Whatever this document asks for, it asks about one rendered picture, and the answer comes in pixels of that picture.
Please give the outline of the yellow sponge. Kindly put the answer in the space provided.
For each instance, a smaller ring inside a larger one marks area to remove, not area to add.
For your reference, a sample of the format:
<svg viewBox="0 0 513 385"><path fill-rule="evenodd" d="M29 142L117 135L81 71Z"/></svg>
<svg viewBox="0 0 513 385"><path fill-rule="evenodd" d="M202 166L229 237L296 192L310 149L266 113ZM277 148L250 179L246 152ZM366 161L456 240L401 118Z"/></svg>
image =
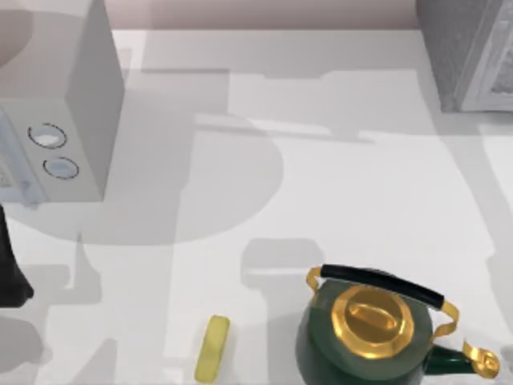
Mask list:
<svg viewBox="0 0 513 385"><path fill-rule="evenodd" d="M218 314L208 321L194 371L194 379L201 385L213 385L216 381L230 326L229 318Z"/></svg>

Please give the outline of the green and gold kettle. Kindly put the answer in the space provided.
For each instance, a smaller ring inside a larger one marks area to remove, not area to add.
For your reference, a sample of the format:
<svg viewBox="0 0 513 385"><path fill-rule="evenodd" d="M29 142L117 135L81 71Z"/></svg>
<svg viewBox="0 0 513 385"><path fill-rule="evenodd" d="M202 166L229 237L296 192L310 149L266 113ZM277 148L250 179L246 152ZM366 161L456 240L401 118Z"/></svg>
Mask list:
<svg viewBox="0 0 513 385"><path fill-rule="evenodd" d="M500 372L492 351L435 342L456 331L459 311L434 290L347 265L315 266L305 280L313 296L295 353L306 385L421 385L427 375Z"/></svg>

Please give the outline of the pale microwave oven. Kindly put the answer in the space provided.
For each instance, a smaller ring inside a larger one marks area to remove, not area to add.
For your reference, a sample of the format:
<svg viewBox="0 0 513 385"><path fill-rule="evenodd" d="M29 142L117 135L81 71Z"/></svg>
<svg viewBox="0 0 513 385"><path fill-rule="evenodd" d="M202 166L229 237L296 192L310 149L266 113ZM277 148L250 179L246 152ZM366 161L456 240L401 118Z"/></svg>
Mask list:
<svg viewBox="0 0 513 385"><path fill-rule="evenodd" d="M104 0L0 0L0 203L101 201L124 90ZM44 123L67 143L35 144L27 129ZM55 157L77 177L48 175Z"/></svg>

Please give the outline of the small microwave knob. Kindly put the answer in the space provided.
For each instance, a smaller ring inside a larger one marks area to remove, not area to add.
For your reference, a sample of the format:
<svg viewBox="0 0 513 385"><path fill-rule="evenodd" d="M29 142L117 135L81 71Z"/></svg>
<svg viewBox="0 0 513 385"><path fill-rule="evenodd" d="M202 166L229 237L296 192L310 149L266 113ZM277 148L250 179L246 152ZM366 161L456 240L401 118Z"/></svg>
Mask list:
<svg viewBox="0 0 513 385"><path fill-rule="evenodd" d="M71 180L79 174L79 166L66 157L44 160L42 166L48 175L60 180Z"/></svg>

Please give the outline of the large microwave knob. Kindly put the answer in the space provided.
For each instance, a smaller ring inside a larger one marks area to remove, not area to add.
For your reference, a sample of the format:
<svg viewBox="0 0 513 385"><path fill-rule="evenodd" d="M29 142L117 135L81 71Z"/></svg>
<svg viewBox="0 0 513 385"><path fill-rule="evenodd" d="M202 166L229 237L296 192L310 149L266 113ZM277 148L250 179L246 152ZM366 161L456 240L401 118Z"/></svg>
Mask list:
<svg viewBox="0 0 513 385"><path fill-rule="evenodd" d="M66 133L54 124L44 123L28 127L27 135L39 147L46 149L61 148L67 143Z"/></svg>

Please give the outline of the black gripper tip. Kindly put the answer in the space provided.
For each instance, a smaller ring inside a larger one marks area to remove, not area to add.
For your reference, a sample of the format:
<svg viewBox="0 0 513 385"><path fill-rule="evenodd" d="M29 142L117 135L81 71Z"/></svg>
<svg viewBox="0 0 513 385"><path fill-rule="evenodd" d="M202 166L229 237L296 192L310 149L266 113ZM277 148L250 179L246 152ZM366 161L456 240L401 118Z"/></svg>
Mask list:
<svg viewBox="0 0 513 385"><path fill-rule="evenodd" d="M34 297L34 289L20 269L0 205L0 309L21 308Z"/></svg>

